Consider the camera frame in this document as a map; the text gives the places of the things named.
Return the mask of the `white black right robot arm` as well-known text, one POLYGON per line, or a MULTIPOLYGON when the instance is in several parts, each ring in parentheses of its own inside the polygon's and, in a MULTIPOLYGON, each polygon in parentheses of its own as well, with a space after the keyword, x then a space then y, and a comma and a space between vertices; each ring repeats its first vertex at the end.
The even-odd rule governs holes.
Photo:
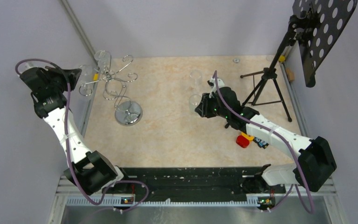
POLYGON ((337 169, 325 138, 311 139, 274 124, 257 110, 241 106, 229 87, 203 93, 195 112, 203 118, 222 117, 233 129, 259 138, 293 159, 290 164, 265 166, 255 179, 260 192, 268 192, 278 184, 296 184, 317 192, 337 169))

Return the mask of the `cut pattern stemmed glass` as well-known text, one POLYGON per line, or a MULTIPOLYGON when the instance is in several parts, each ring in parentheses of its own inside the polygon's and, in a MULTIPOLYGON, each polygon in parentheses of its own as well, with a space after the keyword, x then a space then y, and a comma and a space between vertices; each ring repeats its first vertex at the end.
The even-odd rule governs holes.
POLYGON ((225 87, 225 83, 220 78, 211 78, 210 82, 212 83, 213 88, 222 88, 225 87))

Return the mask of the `clear plain wine glass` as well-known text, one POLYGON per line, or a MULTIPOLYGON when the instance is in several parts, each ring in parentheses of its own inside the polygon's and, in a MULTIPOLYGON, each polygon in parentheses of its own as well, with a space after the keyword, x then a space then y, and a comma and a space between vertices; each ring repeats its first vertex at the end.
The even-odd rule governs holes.
POLYGON ((191 79, 192 93, 198 94, 202 82, 202 73, 199 70, 192 70, 189 77, 191 79))

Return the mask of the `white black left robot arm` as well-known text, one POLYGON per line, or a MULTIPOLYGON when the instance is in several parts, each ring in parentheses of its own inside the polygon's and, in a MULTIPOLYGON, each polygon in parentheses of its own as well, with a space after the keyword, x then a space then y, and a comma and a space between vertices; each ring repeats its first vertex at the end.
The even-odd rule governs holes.
POLYGON ((19 77, 31 90, 36 115, 52 128, 66 154, 66 178, 89 196, 111 181, 118 192, 125 193, 131 187, 130 179, 106 157, 86 146, 67 106, 64 92, 74 90, 81 73, 81 69, 60 71, 50 66, 27 66, 19 77))

